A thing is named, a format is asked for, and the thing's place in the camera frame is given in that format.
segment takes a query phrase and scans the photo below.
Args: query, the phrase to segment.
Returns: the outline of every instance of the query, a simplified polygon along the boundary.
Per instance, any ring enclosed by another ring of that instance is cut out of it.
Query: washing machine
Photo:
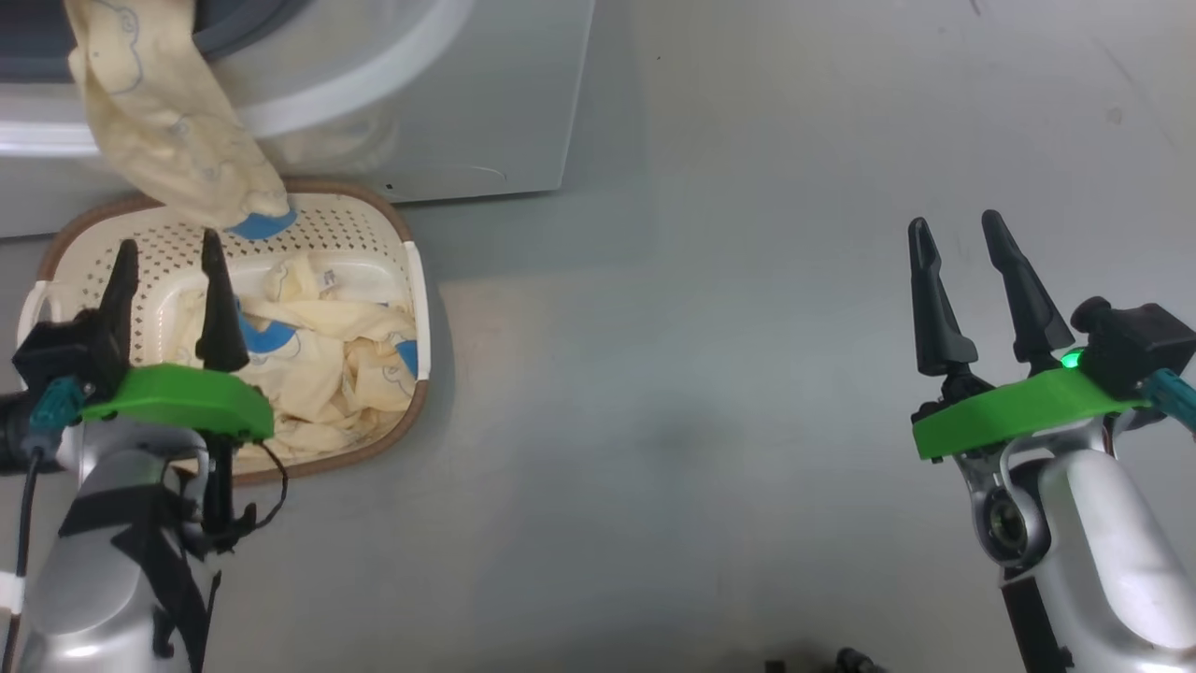
[[[93,0],[120,11],[120,0]],[[200,0],[195,43],[283,176],[391,201],[555,189],[593,0]],[[0,235],[132,186],[67,71],[61,2],[0,2]]]

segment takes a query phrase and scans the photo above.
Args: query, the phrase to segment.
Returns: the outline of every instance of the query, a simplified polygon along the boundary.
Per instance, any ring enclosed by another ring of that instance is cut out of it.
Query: perforated basket
[[[261,294],[262,279],[271,267],[306,250],[313,264],[336,273],[340,298],[407,299],[417,334],[415,390],[396,426],[338,452],[287,461],[288,472],[299,477],[361,461],[398,442],[423,408],[432,354],[420,252],[390,203],[366,189],[335,182],[288,181],[287,190],[298,219],[286,230],[260,240],[228,232],[221,235],[234,292]],[[200,269],[202,230],[178,221],[167,207],[146,196],[90,210],[54,238],[22,310],[17,343],[24,341],[43,306],[54,319],[97,306],[126,238],[136,240],[140,267],[129,360],[134,366],[169,362],[179,294],[207,286]],[[243,452],[234,472],[238,484],[276,476],[269,460],[256,452]]]

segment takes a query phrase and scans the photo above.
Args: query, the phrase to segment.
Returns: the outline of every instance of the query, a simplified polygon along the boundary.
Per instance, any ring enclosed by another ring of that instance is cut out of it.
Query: basket handle
[[[423,259],[414,240],[404,240],[407,263],[411,267],[411,302],[415,308],[416,381],[427,381],[432,374],[432,326],[428,324],[428,287],[423,279]]]
[[[20,318],[17,320],[18,348],[25,341],[25,336],[29,336],[30,330],[33,329],[33,324],[37,323],[37,316],[42,314],[42,306],[44,304],[50,304],[50,319],[54,322],[66,319],[66,307],[50,289],[51,285],[49,280],[38,280],[25,296],[25,304],[20,306]]]

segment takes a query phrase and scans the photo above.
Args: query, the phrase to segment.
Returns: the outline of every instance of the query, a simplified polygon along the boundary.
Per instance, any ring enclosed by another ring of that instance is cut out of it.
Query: clothing tag
[[[328,292],[332,287],[336,287],[336,271],[332,269],[328,269],[324,273],[321,273],[319,275],[316,276],[316,285],[319,286],[321,293]]]

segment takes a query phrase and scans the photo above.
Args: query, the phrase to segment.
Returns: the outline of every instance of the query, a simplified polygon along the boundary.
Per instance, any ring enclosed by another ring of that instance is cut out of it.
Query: gray floor
[[[1021,369],[986,207],[1063,310],[1196,322],[1190,60],[1167,60],[1192,24],[1149,4],[599,2],[565,186],[407,208],[428,408],[225,564],[209,668],[805,671],[849,643],[1019,669],[960,478],[914,453],[935,383],[904,225],[930,219],[996,381]],[[0,245],[0,314],[43,249]],[[1196,448],[1157,427],[1125,455],[1191,565]],[[35,559],[69,494],[39,491]]]

